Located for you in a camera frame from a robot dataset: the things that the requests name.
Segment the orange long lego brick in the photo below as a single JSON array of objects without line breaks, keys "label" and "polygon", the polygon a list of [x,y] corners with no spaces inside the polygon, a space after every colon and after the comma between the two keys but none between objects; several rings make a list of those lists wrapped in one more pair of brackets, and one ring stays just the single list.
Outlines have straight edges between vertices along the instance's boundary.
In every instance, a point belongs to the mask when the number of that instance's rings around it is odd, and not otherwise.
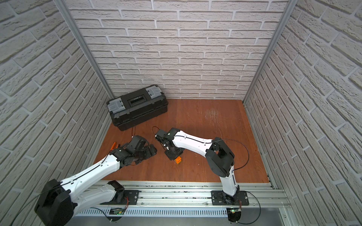
[{"label": "orange long lego brick", "polygon": [[177,157],[176,159],[175,159],[175,162],[177,163],[177,164],[180,164],[181,162],[182,162],[182,158],[179,156],[179,157]]}]

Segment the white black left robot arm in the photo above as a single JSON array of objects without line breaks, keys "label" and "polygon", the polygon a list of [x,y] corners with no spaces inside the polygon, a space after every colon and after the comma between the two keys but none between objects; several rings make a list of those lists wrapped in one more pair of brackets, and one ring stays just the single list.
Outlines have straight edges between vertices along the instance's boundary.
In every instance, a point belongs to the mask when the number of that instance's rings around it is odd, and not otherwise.
[{"label": "white black left robot arm", "polygon": [[35,213],[46,226],[64,226],[78,213],[102,203],[129,204],[124,187],[113,180],[98,189],[88,188],[105,176],[155,156],[157,149],[148,145],[128,152],[125,147],[113,149],[109,154],[82,172],[46,183],[35,205]]}]

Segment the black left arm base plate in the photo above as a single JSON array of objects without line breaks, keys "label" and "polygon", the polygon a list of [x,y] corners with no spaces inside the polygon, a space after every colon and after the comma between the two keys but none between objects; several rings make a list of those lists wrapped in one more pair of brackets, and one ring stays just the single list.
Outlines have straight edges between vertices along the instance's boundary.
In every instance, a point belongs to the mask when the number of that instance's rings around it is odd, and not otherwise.
[{"label": "black left arm base plate", "polygon": [[125,190],[122,194],[116,195],[115,205],[136,205],[139,194],[139,190]]}]

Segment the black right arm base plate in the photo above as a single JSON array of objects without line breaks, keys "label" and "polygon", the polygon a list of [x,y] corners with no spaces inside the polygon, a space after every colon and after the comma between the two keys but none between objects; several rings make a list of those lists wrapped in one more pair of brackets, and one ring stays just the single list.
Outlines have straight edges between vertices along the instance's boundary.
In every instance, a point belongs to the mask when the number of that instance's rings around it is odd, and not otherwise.
[{"label": "black right arm base plate", "polygon": [[246,191],[237,191],[234,196],[227,195],[223,191],[211,191],[211,200],[213,205],[248,206],[249,200]]}]

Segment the aluminium corner post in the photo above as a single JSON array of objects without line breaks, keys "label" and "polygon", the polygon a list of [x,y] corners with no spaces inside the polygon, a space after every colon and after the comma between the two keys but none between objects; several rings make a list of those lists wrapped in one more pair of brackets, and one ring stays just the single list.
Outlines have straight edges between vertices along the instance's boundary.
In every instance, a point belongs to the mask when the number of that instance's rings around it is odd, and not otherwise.
[{"label": "aluminium corner post", "polygon": [[279,23],[278,23],[278,25],[277,25],[277,27],[275,29],[275,32],[273,33],[273,36],[272,36],[272,38],[270,40],[270,43],[267,46],[266,52],[263,55],[263,58],[262,58],[262,60],[260,62],[260,65],[259,65],[257,71],[256,71],[256,74],[253,77],[253,80],[252,80],[252,82],[251,82],[251,84],[249,86],[249,89],[248,89],[248,91],[247,91],[247,93],[246,93],[246,95],[245,95],[245,97],[243,99],[243,104],[245,104],[248,101],[254,87],[256,86],[256,82],[258,81],[259,77],[261,76],[262,70],[265,67],[268,59],[272,55],[272,52],[273,52],[275,46],[277,45],[277,43],[279,41],[279,38],[281,37],[281,34],[282,34],[283,30],[285,29],[286,24],[288,23],[288,20],[289,20],[291,14],[292,14],[294,8],[296,7],[297,2],[298,2],[298,0],[288,1],[287,5],[285,7],[285,10],[284,10],[284,12],[283,12],[283,14],[281,16],[281,19],[280,19],[280,21],[279,21]]},{"label": "aluminium corner post", "polygon": [[86,56],[87,60],[89,61],[91,67],[94,69],[95,74],[97,75],[98,79],[100,80],[104,90],[106,91],[107,95],[110,99],[113,99],[115,96],[109,87],[109,84],[107,83],[104,74],[102,73],[102,70],[97,63],[93,53],[91,52],[91,49],[89,48],[84,36],[81,33],[80,28],[76,24],[76,21],[74,20],[73,16],[71,15],[71,12],[69,8],[66,5],[66,2],[64,0],[55,0],[55,5],[58,8],[60,14],[64,18],[65,22],[67,23],[70,31],[74,35],[76,41],[78,42],[81,50],[83,51],[84,55]]}]

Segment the aluminium corner post left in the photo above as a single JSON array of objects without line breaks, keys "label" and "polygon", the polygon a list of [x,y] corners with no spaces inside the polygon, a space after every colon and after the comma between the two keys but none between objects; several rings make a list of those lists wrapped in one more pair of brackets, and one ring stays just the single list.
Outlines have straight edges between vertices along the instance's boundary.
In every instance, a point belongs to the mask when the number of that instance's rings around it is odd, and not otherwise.
[{"label": "aluminium corner post left", "polygon": [[58,8],[60,14],[64,18],[65,22],[67,23],[70,31],[74,35],[76,41],[78,42],[81,50],[83,51],[84,55],[86,56],[87,60],[89,61],[91,67],[94,69],[95,74],[97,75],[98,79],[100,80],[104,90],[106,91],[107,95],[110,99],[113,99],[115,96],[109,87],[109,84],[107,83],[104,74],[102,73],[102,70],[97,63],[93,53],[91,52],[91,49],[89,48],[84,36],[81,33],[80,28],[76,24],[76,21],[74,20],[73,16],[71,15],[71,12],[69,8],[66,5],[66,2],[64,0],[55,0],[55,5]]}]

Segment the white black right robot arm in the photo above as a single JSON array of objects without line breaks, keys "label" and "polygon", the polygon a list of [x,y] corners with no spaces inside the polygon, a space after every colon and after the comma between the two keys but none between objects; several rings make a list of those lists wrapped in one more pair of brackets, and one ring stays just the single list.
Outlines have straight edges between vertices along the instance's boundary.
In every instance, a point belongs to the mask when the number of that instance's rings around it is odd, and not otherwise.
[{"label": "white black right robot arm", "polygon": [[206,158],[212,172],[220,177],[222,202],[228,205],[235,204],[239,193],[239,186],[234,175],[235,155],[221,138],[204,139],[176,128],[172,128],[169,132],[159,130],[155,138],[172,161],[178,159],[185,149]]}]

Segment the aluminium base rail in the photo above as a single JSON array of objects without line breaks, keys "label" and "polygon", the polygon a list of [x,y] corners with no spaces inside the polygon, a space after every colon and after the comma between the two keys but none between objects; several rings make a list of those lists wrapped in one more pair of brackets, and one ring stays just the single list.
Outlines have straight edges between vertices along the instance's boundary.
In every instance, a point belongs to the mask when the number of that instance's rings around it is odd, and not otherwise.
[{"label": "aluminium base rail", "polygon": [[[138,207],[211,207],[211,192],[221,190],[215,182],[118,181],[126,190],[139,190]],[[273,189],[270,183],[238,183],[248,191],[249,206],[290,208],[283,190]]]}]

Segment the orange handled pliers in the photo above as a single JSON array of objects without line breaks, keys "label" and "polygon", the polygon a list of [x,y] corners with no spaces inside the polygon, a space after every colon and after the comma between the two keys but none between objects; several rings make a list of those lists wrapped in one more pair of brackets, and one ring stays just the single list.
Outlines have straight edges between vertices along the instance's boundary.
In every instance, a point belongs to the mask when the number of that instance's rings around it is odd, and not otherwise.
[{"label": "orange handled pliers", "polygon": [[114,142],[110,150],[112,151],[112,150],[114,150],[116,147],[117,147],[117,142]]}]

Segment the aluminium corner post right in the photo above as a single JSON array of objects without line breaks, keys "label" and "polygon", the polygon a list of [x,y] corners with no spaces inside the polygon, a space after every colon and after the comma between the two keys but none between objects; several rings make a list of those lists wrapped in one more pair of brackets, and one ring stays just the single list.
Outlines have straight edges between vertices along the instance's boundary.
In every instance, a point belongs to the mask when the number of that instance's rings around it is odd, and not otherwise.
[{"label": "aluminium corner post right", "polygon": [[288,20],[289,20],[291,14],[292,14],[294,8],[296,7],[297,2],[298,2],[298,0],[288,1],[287,5],[285,7],[285,10],[284,10],[284,12],[283,12],[283,14],[281,16],[281,19],[280,19],[280,21],[279,21],[279,23],[278,23],[278,25],[277,25],[277,27],[275,29],[275,32],[273,33],[273,36],[272,36],[272,38],[270,40],[270,43],[267,46],[266,52],[263,55],[263,58],[262,58],[262,60],[260,62],[260,65],[259,65],[257,71],[256,71],[256,74],[253,77],[253,80],[252,80],[252,82],[251,82],[251,84],[249,86],[249,89],[248,89],[248,91],[247,91],[247,93],[246,93],[246,95],[245,95],[245,97],[243,99],[243,104],[245,104],[248,101],[254,87],[256,86],[256,82],[258,81],[259,77],[261,76],[262,70],[265,67],[268,59],[272,55],[272,52],[273,52],[275,46],[277,45],[277,43],[279,41],[279,38],[281,37],[281,34],[282,34],[283,30],[285,29],[286,24],[288,23]]}]

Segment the black plastic toolbox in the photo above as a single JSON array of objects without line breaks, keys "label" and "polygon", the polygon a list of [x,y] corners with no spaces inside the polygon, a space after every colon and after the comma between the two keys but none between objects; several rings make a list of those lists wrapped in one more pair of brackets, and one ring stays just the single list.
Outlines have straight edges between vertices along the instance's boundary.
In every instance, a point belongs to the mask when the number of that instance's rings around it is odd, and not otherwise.
[{"label": "black plastic toolbox", "polygon": [[107,102],[113,125],[130,129],[167,112],[168,100],[157,85],[125,94]]}]

